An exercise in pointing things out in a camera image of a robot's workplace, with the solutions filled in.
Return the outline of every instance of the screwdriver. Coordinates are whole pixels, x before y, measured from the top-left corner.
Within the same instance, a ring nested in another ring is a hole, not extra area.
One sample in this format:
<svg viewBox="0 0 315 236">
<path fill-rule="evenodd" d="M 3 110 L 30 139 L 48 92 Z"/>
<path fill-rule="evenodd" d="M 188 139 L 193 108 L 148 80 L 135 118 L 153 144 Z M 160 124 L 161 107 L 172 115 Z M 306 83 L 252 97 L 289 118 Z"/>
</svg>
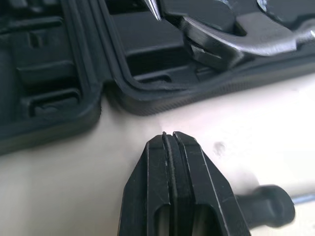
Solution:
<svg viewBox="0 0 315 236">
<path fill-rule="evenodd" d="M 315 201 L 315 194 L 291 198 L 282 188 L 267 185 L 236 199 L 249 229 L 262 225 L 278 228 L 294 220 L 294 205 Z"/>
</svg>

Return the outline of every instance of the white table surface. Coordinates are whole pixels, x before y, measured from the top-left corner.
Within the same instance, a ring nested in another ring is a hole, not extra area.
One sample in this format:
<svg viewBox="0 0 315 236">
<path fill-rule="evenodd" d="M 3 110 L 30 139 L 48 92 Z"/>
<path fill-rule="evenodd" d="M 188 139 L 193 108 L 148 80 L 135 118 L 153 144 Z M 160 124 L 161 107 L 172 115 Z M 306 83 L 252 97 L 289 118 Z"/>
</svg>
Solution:
<svg viewBox="0 0 315 236">
<path fill-rule="evenodd" d="M 106 99 L 90 132 L 0 158 L 1 236 L 116 236 L 124 185 L 145 143 L 162 131 L 197 139 L 236 194 L 277 184 L 315 192 L 315 74 L 150 117 Z M 260 235 L 315 235 L 315 203 Z"/>
</svg>

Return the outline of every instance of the plastic slot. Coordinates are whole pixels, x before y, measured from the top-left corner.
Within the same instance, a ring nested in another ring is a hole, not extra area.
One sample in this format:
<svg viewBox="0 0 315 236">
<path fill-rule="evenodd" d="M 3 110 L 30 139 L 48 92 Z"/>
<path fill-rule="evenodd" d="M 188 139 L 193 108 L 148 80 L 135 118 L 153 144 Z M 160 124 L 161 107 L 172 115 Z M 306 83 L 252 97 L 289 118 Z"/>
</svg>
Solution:
<svg viewBox="0 0 315 236">
<path fill-rule="evenodd" d="M 73 108 L 80 103 L 80 92 L 67 89 L 28 98 L 29 117 L 42 116 Z"/>
</svg>

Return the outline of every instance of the pointed metal tip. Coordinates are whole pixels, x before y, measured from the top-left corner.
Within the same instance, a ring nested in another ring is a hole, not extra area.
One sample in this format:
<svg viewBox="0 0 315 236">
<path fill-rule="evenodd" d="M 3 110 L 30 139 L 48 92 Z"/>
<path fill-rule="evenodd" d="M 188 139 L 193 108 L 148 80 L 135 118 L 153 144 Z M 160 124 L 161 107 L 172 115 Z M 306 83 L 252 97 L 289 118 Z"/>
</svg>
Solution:
<svg viewBox="0 0 315 236">
<path fill-rule="evenodd" d="M 155 18 L 160 21 L 162 20 L 161 15 L 159 13 L 158 3 L 157 0 L 144 0 L 152 14 L 155 16 Z"/>
</svg>

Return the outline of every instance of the black plastic tool case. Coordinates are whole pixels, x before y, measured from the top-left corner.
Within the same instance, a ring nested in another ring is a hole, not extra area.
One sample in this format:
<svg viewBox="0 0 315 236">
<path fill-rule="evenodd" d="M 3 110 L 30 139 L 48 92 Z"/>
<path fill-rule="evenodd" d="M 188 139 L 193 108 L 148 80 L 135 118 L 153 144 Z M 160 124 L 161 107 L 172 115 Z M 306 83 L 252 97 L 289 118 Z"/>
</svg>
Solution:
<svg viewBox="0 0 315 236">
<path fill-rule="evenodd" d="M 313 43 L 214 71 L 139 0 L 2 0 L 0 153 L 90 128 L 104 85 L 125 109 L 149 115 L 314 71 Z"/>
</svg>

